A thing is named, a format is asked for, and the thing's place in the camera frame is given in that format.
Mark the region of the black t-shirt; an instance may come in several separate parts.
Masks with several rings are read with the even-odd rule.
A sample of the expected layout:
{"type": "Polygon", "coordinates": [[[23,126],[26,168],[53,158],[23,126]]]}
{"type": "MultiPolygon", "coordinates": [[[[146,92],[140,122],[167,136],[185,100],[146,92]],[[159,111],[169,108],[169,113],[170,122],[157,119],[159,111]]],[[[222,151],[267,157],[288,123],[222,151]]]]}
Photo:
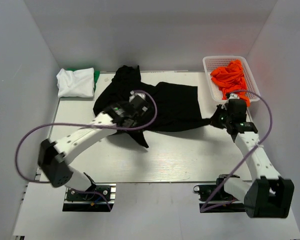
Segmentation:
{"type": "Polygon", "coordinates": [[[128,101],[131,91],[149,93],[157,106],[157,117],[147,131],[182,132],[207,126],[210,118],[202,118],[196,86],[159,82],[153,86],[141,82],[140,67],[120,67],[111,83],[96,99],[93,112],[98,115],[111,104],[128,101]]]}

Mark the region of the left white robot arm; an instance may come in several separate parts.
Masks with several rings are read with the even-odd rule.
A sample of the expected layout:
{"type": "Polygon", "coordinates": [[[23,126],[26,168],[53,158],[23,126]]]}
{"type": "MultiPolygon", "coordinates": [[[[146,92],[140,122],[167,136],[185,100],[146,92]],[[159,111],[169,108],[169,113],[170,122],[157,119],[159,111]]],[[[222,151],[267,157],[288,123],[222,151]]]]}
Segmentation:
{"type": "Polygon", "coordinates": [[[142,126],[154,113],[154,107],[139,95],[131,101],[113,103],[93,119],[92,128],[81,127],[56,141],[42,141],[38,166],[54,188],[66,186],[89,200],[95,196],[96,184],[88,174],[71,167],[72,161],[96,142],[115,134],[118,127],[125,132],[142,126]]]}

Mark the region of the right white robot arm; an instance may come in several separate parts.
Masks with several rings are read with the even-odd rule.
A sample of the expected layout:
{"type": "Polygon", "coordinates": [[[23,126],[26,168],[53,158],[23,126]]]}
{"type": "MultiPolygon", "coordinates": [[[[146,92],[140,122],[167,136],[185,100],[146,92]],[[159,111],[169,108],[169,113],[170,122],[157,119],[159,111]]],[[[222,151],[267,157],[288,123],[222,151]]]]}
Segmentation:
{"type": "Polygon", "coordinates": [[[246,112],[246,102],[232,97],[217,106],[211,123],[214,127],[226,129],[231,136],[243,155],[241,162],[248,166],[252,183],[235,176],[236,166],[230,174],[220,175],[209,198],[212,199],[215,194],[223,200],[233,196],[243,203],[250,218],[285,219],[289,215],[295,186],[272,165],[256,126],[246,120],[246,112]]]}

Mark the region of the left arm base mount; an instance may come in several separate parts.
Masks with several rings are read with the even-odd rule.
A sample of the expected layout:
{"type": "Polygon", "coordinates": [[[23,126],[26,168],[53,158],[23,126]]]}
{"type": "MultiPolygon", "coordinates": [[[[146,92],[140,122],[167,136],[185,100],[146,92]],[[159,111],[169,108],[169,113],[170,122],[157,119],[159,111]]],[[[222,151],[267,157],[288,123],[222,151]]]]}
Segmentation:
{"type": "Polygon", "coordinates": [[[92,193],[78,193],[68,188],[64,196],[63,212],[109,213],[115,203],[116,184],[102,183],[92,193]]]}

